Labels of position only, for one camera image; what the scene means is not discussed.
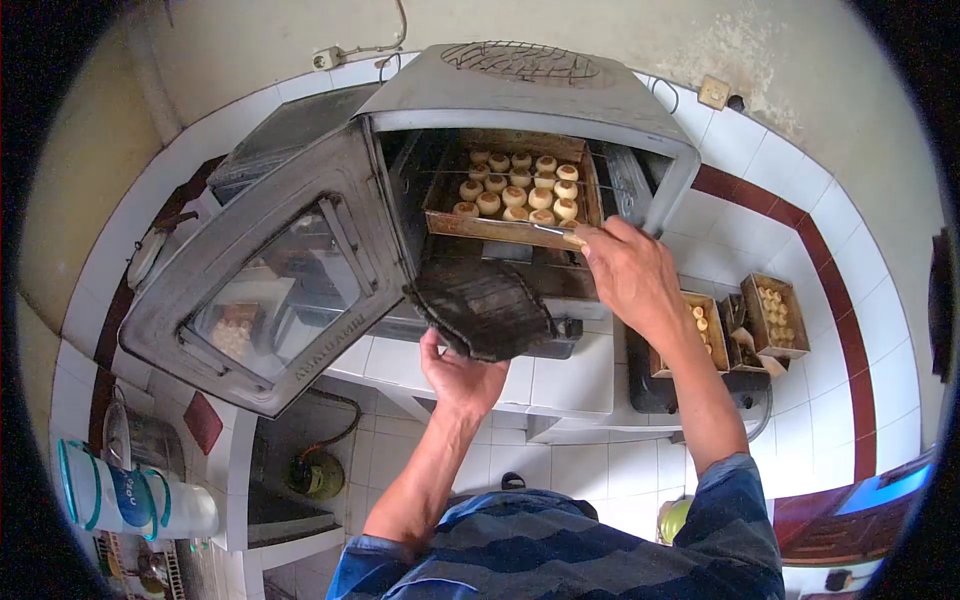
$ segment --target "plastic container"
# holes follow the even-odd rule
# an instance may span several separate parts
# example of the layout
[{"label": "plastic container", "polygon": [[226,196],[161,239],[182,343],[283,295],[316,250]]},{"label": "plastic container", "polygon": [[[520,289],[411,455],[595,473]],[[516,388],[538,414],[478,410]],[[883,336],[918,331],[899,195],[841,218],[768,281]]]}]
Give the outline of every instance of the plastic container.
[{"label": "plastic container", "polygon": [[153,496],[160,540],[206,538],[217,533],[220,519],[210,492],[200,486],[169,481],[155,469],[144,471]]},{"label": "plastic container", "polygon": [[71,520],[102,529],[156,537],[156,508],[143,474],[112,467],[79,442],[58,441],[60,482]]}]

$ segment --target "metal pot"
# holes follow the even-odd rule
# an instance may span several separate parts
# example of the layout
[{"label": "metal pot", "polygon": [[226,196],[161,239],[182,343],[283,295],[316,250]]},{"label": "metal pot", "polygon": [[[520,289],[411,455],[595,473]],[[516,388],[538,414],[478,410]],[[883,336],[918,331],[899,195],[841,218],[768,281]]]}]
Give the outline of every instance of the metal pot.
[{"label": "metal pot", "polygon": [[126,405],[123,392],[113,388],[113,402],[104,416],[104,457],[110,465],[134,470],[156,468],[186,479],[183,446],[170,423],[141,415]]}]

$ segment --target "light switch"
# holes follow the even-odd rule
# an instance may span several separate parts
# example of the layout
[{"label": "light switch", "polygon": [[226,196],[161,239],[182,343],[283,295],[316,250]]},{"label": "light switch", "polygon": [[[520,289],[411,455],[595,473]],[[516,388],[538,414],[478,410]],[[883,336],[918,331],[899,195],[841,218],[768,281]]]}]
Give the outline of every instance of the light switch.
[{"label": "light switch", "polygon": [[721,82],[710,75],[704,76],[704,82],[700,85],[700,93],[697,94],[697,100],[700,104],[708,107],[723,110],[727,105],[727,99],[730,97],[730,84]]}]

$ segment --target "man's right hand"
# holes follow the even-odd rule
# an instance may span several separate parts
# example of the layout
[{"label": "man's right hand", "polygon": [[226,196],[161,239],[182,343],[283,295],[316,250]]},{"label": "man's right hand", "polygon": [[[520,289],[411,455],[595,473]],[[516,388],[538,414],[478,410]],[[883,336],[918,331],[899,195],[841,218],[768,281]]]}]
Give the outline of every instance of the man's right hand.
[{"label": "man's right hand", "polygon": [[664,358],[683,351],[696,332],[670,251],[620,217],[602,228],[580,225],[576,234],[587,243],[600,301]]}]

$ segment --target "pastry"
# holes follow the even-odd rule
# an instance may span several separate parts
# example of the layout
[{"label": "pastry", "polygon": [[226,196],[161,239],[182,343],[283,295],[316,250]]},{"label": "pastry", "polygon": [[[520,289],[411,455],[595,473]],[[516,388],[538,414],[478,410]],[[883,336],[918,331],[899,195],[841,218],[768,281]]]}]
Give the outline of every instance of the pastry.
[{"label": "pastry", "polygon": [[553,186],[553,191],[560,198],[573,200],[577,197],[577,184],[573,181],[557,181],[557,184]]},{"label": "pastry", "polygon": [[511,156],[510,162],[515,169],[529,169],[533,159],[525,152],[518,152]]},{"label": "pastry", "polygon": [[530,171],[522,167],[514,167],[510,170],[510,185],[515,185],[516,187],[526,187],[530,185]]},{"label": "pastry", "polygon": [[576,181],[580,178],[580,174],[577,173],[577,167],[572,164],[563,164],[557,167],[557,177],[562,180]]},{"label": "pastry", "polygon": [[483,181],[490,174],[490,167],[485,164],[471,164],[470,178],[474,181]]},{"label": "pastry", "polygon": [[488,192],[493,192],[494,194],[499,194],[507,187],[507,178],[502,175],[497,175],[493,173],[487,180],[483,182],[483,186],[487,188]]},{"label": "pastry", "polygon": [[484,192],[477,196],[477,208],[482,215],[492,215],[500,209],[500,197],[493,192]]},{"label": "pastry", "polygon": [[530,195],[527,196],[527,202],[530,203],[530,206],[533,208],[549,208],[553,205],[553,192],[545,187],[535,187],[530,190]]},{"label": "pastry", "polygon": [[503,211],[504,221],[526,221],[527,210],[523,206],[507,206]]},{"label": "pastry", "polygon": [[501,197],[505,206],[523,206],[527,203],[527,193],[513,185],[503,190]]},{"label": "pastry", "polygon": [[467,202],[473,202],[483,193],[483,184],[480,181],[466,180],[460,184],[460,197]]},{"label": "pastry", "polygon": [[453,207],[453,214],[458,217],[479,217],[480,209],[474,203],[456,203]]},{"label": "pastry", "polygon": [[484,164],[490,160],[490,151],[488,150],[474,150],[470,153],[470,162],[473,164]]},{"label": "pastry", "polygon": [[553,189],[553,184],[557,182],[557,178],[554,177],[553,173],[550,171],[538,171],[534,175],[534,185],[536,187],[545,187],[547,189]]},{"label": "pastry", "polygon": [[552,156],[541,156],[537,159],[537,170],[553,173],[557,170],[557,159]]},{"label": "pastry", "polygon": [[546,208],[541,208],[530,213],[528,218],[530,223],[535,223],[537,225],[546,225],[552,227],[557,225],[557,219],[554,218],[553,213],[547,210]]},{"label": "pastry", "polygon": [[553,203],[553,214],[561,221],[568,221],[577,218],[577,203],[567,198],[558,198]]},{"label": "pastry", "polygon": [[490,158],[487,159],[487,164],[489,164],[490,168],[495,172],[503,173],[510,168],[510,159],[507,158],[507,155],[494,152],[490,155]]}]

